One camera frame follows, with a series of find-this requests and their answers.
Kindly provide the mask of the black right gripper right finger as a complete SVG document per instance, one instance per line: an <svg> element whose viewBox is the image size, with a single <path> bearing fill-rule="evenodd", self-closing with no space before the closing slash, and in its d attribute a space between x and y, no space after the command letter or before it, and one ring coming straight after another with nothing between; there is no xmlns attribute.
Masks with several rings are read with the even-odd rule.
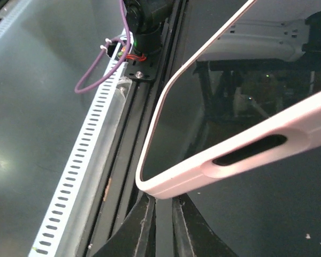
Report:
<svg viewBox="0 0 321 257"><path fill-rule="evenodd" d="M237 256L209 227L188 194L172 199L174 256Z"/></svg>

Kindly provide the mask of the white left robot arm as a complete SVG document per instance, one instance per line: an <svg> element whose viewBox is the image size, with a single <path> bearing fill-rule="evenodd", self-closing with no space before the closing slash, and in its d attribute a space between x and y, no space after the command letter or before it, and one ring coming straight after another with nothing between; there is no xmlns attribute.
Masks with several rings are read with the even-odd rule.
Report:
<svg viewBox="0 0 321 257"><path fill-rule="evenodd" d="M127 35L133 36L137 55L154 55L162 49L162 24L171 15L174 1L123 1Z"/></svg>

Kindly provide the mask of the phone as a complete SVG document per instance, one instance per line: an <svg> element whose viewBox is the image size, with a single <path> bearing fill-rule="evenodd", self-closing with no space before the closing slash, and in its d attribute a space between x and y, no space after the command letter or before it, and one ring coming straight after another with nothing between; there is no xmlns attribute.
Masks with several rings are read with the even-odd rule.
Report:
<svg viewBox="0 0 321 257"><path fill-rule="evenodd" d="M169 79L136 168L168 199L321 146L321 1L246 1Z"/></svg>

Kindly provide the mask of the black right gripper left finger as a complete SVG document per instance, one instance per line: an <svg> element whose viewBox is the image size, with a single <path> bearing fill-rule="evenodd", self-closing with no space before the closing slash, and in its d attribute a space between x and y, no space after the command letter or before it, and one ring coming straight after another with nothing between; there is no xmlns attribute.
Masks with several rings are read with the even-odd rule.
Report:
<svg viewBox="0 0 321 257"><path fill-rule="evenodd" d="M94 256L155 256L155 198L143 194L118 231Z"/></svg>

